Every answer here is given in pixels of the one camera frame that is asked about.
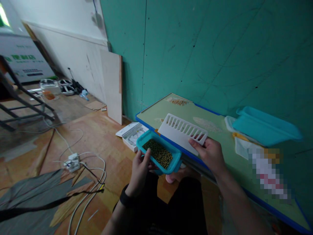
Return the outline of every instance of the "green table surface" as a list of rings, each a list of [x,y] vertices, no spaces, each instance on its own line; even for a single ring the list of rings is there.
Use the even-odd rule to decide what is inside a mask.
[[[171,99],[185,100],[187,101],[187,104],[173,104],[169,102]],[[197,124],[194,121],[194,118],[206,120],[207,123],[214,123],[215,126],[220,129],[218,132],[210,131],[208,128],[205,129],[207,129],[209,137],[221,143],[227,167],[235,179],[239,182],[239,184],[305,229],[310,230],[310,227],[295,200],[292,200],[291,204],[286,204],[279,199],[273,198],[272,195],[268,195],[265,190],[261,189],[259,180],[256,179],[256,175],[253,173],[252,164],[245,158],[235,153],[235,140],[232,136],[232,133],[229,132],[226,128],[224,116],[216,115],[210,111],[196,106],[192,101],[186,100],[171,93],[143,110],[137,115],[137,117],[151,127],[159,129],[162,124],[160,119],[165,119],[168,113],[171,113],[202,128],[204,128],[204,126]]]

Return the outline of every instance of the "black watch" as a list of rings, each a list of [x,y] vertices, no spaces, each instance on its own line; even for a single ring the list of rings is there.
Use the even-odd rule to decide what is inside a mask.
[[[126,195],[125,190],[127,189],[128,185],[126,185],[121,193],[120,201],[126,208],[131,208],[135,206],[136,204],[136,198],[135,197],[129,197]]]

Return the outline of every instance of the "teal wall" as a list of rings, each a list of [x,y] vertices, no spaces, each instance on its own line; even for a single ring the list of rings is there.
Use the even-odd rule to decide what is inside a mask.
[[[299,185],[313,193],[312,176],[304,175],[313,158],[299,152],[313,146],[312,1],[101,0],[101,5],[112,51],[123,56],[125,115],[135,119],[173,92],[223,115],[236,117],[238,107],[250,105],[294,123],[305,141],[277,147],[284,149],[282,171],[292,178],[300,203],[308,204]]]

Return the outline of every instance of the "gray cloth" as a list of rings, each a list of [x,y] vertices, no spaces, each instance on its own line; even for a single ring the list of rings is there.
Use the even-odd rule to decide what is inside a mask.
[[[17,182],[0,198],[0,210],[14,207],[40,207],[66,197],[73,189],[91,182],[83,178],[72,187],[72,180],[60,183],[62,169]],[[60,224],[49,227],[58,206],[49,210],[27,212],[0,223],[1,234],[54,234]]]

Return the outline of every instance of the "blue table edge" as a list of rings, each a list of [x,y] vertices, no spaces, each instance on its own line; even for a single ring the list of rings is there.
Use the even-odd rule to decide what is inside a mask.
[[[204,108],[201,105],[198,105],[196,103],[194,103],[196,106],[198,106],[199,108],[202,108],[206,111],[209,111],[215,115],[221,116],[221,114],[216,113],[210,109]],[[155,131],[155,128],[153,128],[152,126],[150,126],[149,124],[145,123],[144,121],[142,121],[141,119],[139,119],[137,117],[138,114],[142,113],[144,110],[150,108],[152,105],[146,107],[145,109],[143,109],[142,111],[140,111],[139,113],[136,114],[136,121],[138,121],[139,123],[141,123],[142,125],[146,126],[148,129],[150,129],[151,131]],[[168,138],[166,138],[163,135],[160,135],[161,138],[165,139],[166,141],[168,141],[170,144],[172,144],[173,146],[175,146],[176,148],[178,148],[179,150],[181,150],[182,153],[186,154],[187,156],[189,156],[192,160],[196,161],[197,163],[201,164],[202,166],[204,166],[206,169],[210,170],[205,164],[204,162],[197,158],[195,155],[193,155],[192,153],[190,153],[189,151],[187,151],[186,149],[184,149],[183,147],[179,146],[178,144],[174,143],[173,141],[169,140]],[[248,190],[246,190],[244,187],[242,187],[242,189],[245,191],[245,193],[247,194],[247,196],[252,199],[254,202],[256,202],[257,204],[259,204],[260,206],[262,206],[263,208],[265,208],[268,212],[274,214],[275,216],[277,216],[281,221],[283,221],[285,224],[288,224],[289,226],[291,226],[292,228],[294,228],[295,230],[297,230],[298,232],[302,233],[302,234],[313,234],[313,229],[307,219],[307,217],[305,216],[299,202],[297,201],[297,199],[295,198],[295,202],[297,204],[297,206],[299,207],[305,221],[307,222],[307,224],[309,225],[311,231],[307,230],[306,228],[302,227],[301,225],[299,225],[298,223],[296,223],[295,221],[293,221],[291,218],[289,218],[288,216],[284,215],[283,213],[281,213],[280,211],[278,211],[277,209],[275,209],[274,207],[272,207],[271,205],[269,205],[268,203],[266,203],[265,201],[263,201],[262,199],[258,198],[257,196],[255,196],[253,193],[249,192]]]

